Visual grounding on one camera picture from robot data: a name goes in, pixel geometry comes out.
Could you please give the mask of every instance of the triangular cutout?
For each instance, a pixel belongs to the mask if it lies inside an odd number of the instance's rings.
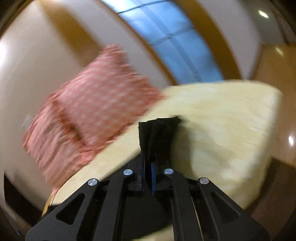
[[[66,224],[73,224],[84,198],[85,194],[79,194],[62,211],[60,211],[56,215],[56,218]]]
[[[239,217],[239,214],[233,210],[232,207],[229,206],[216,192],[212,192],[211,196],[223,223],[229,223]]]

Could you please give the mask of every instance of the black cloth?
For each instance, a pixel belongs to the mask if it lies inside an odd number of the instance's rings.
[[[152,162],[157,162],[160,166],[168,164],[171,142],[180,121],[178,117],[173,117],[139,122],[141,155],[136,158],[140,156],[144,158],[146,166]],[[146,168],[145,171],[146,181],[149,182],[151,168]],[[171,223],[169,205],[169,202],[153,196],[149,188],[146,188],[143,197],[128,197],[124,210],[123,240],[137,239],[169,225]],[[55,207],[49,207],[47,214]]]

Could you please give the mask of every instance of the silver screw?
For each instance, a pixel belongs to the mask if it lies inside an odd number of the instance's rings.
[[[167,174],[167,175],[171,175],[171,174],[173,174],[173,172],[174,172],[174,170],[171,169],[171,168],[166,168],[166,169],[164,170],[164,173]]]
[[[126,176],[129,176],[129,175],[132,175],[133,174],[133,171],[131,169],[125,169],[123,171],[123,174],[126,175]]]
[[[200,183],[201,183],[201,184],[208,184],[208,183],[209,183],[209,179],[207,179],[206,177],[202,177],[202,178],[200,179]]]
[[[88,185],[90,186],[94,186],[98,183],[98,180],[95,178],[89,179],[89,181],[87,182]]]

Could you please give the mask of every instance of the pink pillow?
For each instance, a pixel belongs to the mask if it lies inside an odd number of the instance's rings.
[[[24,148],[36,158],[53,194],[162,98],[125,58],[117,45],[106,47],[47,98],[28,128]]]
[[[98,153],[161,97],[127,64],[126,53],[111,45],[64,85],[57,100],[84,143]]]

